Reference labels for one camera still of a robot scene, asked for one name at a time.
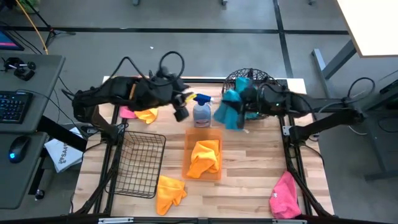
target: round wire basket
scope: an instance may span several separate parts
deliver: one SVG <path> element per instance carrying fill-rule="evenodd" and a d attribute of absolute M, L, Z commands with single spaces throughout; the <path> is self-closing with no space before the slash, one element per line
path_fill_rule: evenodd
<path fill-rule="evenodd" d="M 235 90 L 235 81 L 238 77 L 244 77 L 252 80 L 253 85 L 257 88 L 263 83 L 279 85 L 278 81 L 275 78 L 272 78 L 266 72 L 255 68 L 242 68 L 226 77 L 223 84 L 223 89 L 221 91 L 223 95 L 227 90 Z M 268 115 L 258 113 L 256 116 L 246 116 L 246 120 L 259 120 L 267 117 Z"/>

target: wire basket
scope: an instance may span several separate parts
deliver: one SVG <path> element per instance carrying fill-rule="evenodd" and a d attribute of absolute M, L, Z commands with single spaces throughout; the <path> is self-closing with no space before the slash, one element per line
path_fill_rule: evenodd
<path fill-rule="evenodd" d="M 235 81 L 238 77 L 244 77 L 244 78 L 249 78 L 253 80 L 253 85 L 256 87 L 259 87 L 263 83 L 269 83 L 272 85 L 279 84 L 280 83 L 275 79 L 272 78 L 268 73 L 263 72 L 261 70 L 255 69 L 255 68 L 242 68 L 239 69 L 230 75 L 226 77 L 224 84 L 223 84 L 223 89 L 221 91 L 222 94 L 224 94 L 227 90 L 234 90 L 235 89 Z M 267 118 L 268 115 L 265 114 L 247 114 L 245 116 L 246 120 L 258 120 L 258 119 L 264 119 Z"/>
<path fill-rule="evenodd" d="M 114 193 L 155 197 L 165 144 L 163 135 L 126 131 Z"/>

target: box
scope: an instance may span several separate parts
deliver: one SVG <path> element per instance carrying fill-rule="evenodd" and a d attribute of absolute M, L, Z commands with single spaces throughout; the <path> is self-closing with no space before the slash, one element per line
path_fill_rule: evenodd
<path fill-rule="evenodd" d="M 218 172 L 210 173 L 204 172 L 199 178 L 192 178 L 187 176 L 189 167 L 191 165 L 191 154 L 197 141 L 204 140 L 219 140 L 220 150 L 220 169 Z M 185 131 L 185 146 L 184 146 L 184 157 L 182 161 L 182 177 L 184 179 L 192 180 L 220 180 L 221 179 L 221 168 L 223 163 L 223 132 L 220 129 L 215 128 L 190 128 Z"/>

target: orange cloth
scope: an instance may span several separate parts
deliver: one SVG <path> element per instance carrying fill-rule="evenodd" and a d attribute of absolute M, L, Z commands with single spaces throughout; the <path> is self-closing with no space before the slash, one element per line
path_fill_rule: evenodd
<path fill-rule="evenodd" d="M 181 199 L 187 196 L 184 186 L 185 183 L 181 180 L 161 175 L 157 184 L 156 213 L 165 215 L 172 203 L 175 206 L 179 205 Z"/>
<path fill-rule="evenodd" d="M 152 108 L 144 111 L 135 111 L 134 113 L 139 119 L 144 120 L 147 124 L 151 124 L 156 120 L 157 108 Z"/>
<path fill-rule="evenodd" d="M 187 176 L 199 178 L 204 171 L 211 173 L 220 169 L 219 140 L 197 141 L 191 155 Z"/>

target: monitor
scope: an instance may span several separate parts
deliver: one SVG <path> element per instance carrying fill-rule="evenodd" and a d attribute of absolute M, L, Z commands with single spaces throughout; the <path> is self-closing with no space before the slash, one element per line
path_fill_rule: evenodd
<path fill-rule="evenodd" d="M 24 50 L 25 48 L 19 44 L 10 34 L 0 29 L 0 50 Z"/>

